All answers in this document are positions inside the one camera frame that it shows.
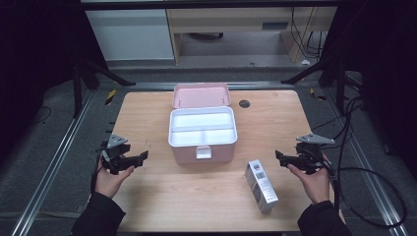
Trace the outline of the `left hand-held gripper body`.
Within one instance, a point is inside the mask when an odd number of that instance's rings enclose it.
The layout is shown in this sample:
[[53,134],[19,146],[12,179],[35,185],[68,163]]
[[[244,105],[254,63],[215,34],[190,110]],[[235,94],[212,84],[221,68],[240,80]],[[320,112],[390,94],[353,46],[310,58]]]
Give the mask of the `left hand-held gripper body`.
[[108,169],[111,174],[117,175],[120,171],[124,171],[132,165],[124,155],[125,152],[130,150],[130,145],[127,145],[127,142],[127,139],[112,134],[100,145],[101,165]]

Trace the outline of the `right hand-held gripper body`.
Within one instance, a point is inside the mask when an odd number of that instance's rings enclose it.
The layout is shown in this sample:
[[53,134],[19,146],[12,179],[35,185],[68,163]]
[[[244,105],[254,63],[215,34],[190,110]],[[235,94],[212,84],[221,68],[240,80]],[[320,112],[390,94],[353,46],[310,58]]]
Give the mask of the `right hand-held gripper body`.
[[326,169],[330,174],[333,173],[331,162],[324,158],[321,146],[334,144],[334,139],[325,138],[316,134],[308,134],[297,137],[296,141],[298,142],[295,147],[296,152],[302,161],[300,170],[308,175],[315,173],[320,168]]

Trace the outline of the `silver medicine carton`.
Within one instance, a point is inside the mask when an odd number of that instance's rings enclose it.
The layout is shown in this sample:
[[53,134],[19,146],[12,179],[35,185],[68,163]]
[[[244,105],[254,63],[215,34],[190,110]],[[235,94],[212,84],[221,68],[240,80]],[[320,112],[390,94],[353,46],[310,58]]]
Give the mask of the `silver medicine carton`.
[[271,211],[278,203],[279,198],[261,162],[258,159],[249,161],[244,176],[260,212]]

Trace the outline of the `pink storage box with lid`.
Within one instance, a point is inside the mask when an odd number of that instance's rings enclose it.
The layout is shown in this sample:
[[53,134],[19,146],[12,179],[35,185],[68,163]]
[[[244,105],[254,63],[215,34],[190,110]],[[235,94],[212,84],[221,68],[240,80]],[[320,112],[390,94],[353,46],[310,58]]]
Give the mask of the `pink storage box with lid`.
[[[230,107],[230,104],[231,98],[228,85],[224,83],[179,84],[174,88],[173,110]],[[229,162],[234,156],[236,142],[230,145],[171,148],[178,164]]]

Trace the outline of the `white divided tray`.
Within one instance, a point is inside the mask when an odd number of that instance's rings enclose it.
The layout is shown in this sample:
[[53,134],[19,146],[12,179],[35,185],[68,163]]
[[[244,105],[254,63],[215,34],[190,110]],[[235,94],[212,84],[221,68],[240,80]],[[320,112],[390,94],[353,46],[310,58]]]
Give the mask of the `white divided tray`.
[[170,114],[168,142],[174,148],[230,145],[238,139],[228,106],[182,108]]

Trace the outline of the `person's right hand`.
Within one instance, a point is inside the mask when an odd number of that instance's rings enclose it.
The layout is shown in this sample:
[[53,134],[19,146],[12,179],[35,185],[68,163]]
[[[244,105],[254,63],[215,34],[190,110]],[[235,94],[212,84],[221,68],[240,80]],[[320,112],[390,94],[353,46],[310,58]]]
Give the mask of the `person's right hand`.
[[316,173],[310,175],[305,174],[292,164],[288,164],[287,168],[301,181],[313,205],[329,200],[329,177],[325,168],[321,168]]

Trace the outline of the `person's left hand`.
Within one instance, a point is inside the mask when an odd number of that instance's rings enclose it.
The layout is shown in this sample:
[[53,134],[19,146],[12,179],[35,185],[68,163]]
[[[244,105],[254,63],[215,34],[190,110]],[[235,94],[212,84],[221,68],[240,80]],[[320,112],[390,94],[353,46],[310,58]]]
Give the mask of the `person's left hand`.
[[130,166],[121,173],[114,175],[102,167],[101,160],[97,163],[94,190],[103,196],[112,199],[119,191],[122,183],[134,172],[135,167]]

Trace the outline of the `yellow black tape strip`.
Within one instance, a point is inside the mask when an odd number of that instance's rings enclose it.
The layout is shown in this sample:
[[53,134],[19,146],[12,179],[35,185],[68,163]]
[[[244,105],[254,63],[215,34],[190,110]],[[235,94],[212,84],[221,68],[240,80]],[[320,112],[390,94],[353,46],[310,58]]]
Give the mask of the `yellow black tape strip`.
[[309,88],[310,95],[319,101],[325,101],[327,98],[324,95],[317,95],[316,91],[313,88]]
[[112,100],[113,100],[113,98],[114,98],[114,96],[115,96],[116,92],[117,92],[117,90],[116,90],[116,89],[112,89],[112,90],[109,92],[108,96],[106,97],[105,103],[104,103],[105,105],[109,105],[109,104],[111,104],[111,102],[112,102]]

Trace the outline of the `black metal stand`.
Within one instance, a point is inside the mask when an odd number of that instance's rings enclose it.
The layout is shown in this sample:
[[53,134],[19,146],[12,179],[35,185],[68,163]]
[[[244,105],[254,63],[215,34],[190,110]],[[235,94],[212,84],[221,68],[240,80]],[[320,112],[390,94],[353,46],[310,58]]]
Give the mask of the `black metal stand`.
[[97,89],[99,87],[98,78],[96,74],[101,74],[108,79],[116,82],[123,87],[134,86],[135,83],[126,81],[119,76],[111,73],[108,69],[101,67],[90,60],[82,60],[77,62],[73,67],[73,89],[74,89],[74,103],[75,111],[74,117],[77,118],[82,111],[82,82],[85,83],[88,89]]
[[317,71],[322,71],[322,75],[319,79],[319,85],[321,87],[326,88],[333,82],[336,82],[335,105],[340,114],[344,115],[345,64],[342,57],[328,56],[325,59],[321,59],[315,65],[288,80],[282,81],[282,83],[294,85]]

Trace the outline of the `white cabinet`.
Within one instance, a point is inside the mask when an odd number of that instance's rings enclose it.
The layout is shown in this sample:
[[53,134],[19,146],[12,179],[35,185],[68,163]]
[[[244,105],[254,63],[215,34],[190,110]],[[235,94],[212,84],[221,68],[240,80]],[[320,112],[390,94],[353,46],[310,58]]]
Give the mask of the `white cabinet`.
[[173,59],[164,10],[87,11],[106,61]]

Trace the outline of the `light wooden desk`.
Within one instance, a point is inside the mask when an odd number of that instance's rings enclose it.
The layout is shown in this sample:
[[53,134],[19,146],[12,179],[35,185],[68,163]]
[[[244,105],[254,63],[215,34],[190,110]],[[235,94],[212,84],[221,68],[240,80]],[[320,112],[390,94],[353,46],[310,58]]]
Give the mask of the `light wooden desk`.
[[279,31],[289,58],[296,63],[313,31],[329,31],[336,7],[270,7],[167,10],[175,61],[184,33]]

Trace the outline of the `aluminium floor rail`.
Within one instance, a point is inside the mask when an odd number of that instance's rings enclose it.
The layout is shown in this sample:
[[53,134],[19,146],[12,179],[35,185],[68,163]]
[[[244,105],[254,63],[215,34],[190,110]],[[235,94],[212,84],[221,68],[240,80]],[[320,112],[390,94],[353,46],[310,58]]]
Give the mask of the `aluminium floor rail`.
[[[283,84],[280,81],[272,82],[228,82],[231,90],[258,90],[258,89],[294,89],[294,85]],[[128,89],[139,91],[172,91],[177,83],[135,83]]]
[[67,153],[72,145],[72,142],[77,135],[91,104],[93,97],[95,96],[95,90],[88,90],[86,96],[82,100],[82,108],[80,113],[72,119],[69,128],[61,140],[58,148],[56,149],[48,167],[46,168],[40,182],[38,183],[33,195],[30,198],[29,203],[24,208],[24,211],[20,214],[16,225],[13,228],[11,236],[27,236],[40,208],[55,180],[63,161],[65,160]]
[[[332,91],[325,90],[325,95],[329,99],[331,109],[336,115],[338,124],[342,128],[342,141],[337,163],[338,172],[358,171],[363,176],[376,207],[381,214],[383,223],[378,224],[365,216],[361,216],[359,213],[357,213],[357,216],[370,225],[386,229],[391,236],[410,236],[405,227],[408,209],[404,198],[387,178],[374,170],[350,127],[350,115],[354,110],[353,105],[355,102],[348,103],[348,108],[345,108],[344,101],[341,101],[341,106],[338,106],[336,102],[337,96]],[[356,162],[355,167],[341,166],[345,147],[349,147],[349,151]]]

